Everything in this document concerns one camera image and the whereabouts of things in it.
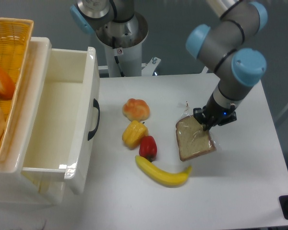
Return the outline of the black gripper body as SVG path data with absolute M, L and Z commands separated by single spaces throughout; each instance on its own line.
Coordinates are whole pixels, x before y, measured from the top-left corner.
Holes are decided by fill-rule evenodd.
M 223 126 L 237 120 L 235 112 L 236 106 L 234 103 L 230 103 L 229 108 L 223 107 L 217 103 L 214 96 L 211 95 L 205 107 L 207 119 L 211 116 L 217 117 L 218 126 Z

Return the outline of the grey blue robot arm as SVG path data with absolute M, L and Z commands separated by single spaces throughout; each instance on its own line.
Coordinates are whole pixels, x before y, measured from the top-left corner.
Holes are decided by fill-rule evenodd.
M 265 7 L 248 0 L 210 0 L 208 5 L 219 17 L 220 25 L 197 26 L 185 44 L 196 60 L 219 77 L 207 104 L 193 111 L 204 130 L 237 119 L 237 107 L 260 81 L 267 66 L 259 51 L 241 48 L 265 27 Z M 103 44 L 110 77 L 141 75 L 142 42 L 148 25 L 135 11 L 132 0 L 79 0 L 70 13 L 84 33 L 96 34 Z

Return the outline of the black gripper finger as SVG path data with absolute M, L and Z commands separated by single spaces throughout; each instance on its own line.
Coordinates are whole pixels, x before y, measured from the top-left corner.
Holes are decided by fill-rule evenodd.
M 206 123 L 203 125 L 203 131 L 209 131 L 212 127 L 215 127 L 218 124 L 218 118 L 211 116 L 206 120 Z
M 207 124 L 207 117 L 205 113 L 206 107 L 193 109 L 193 117 L 197 120 L 199 124 L 203 126 L 206 126 Z

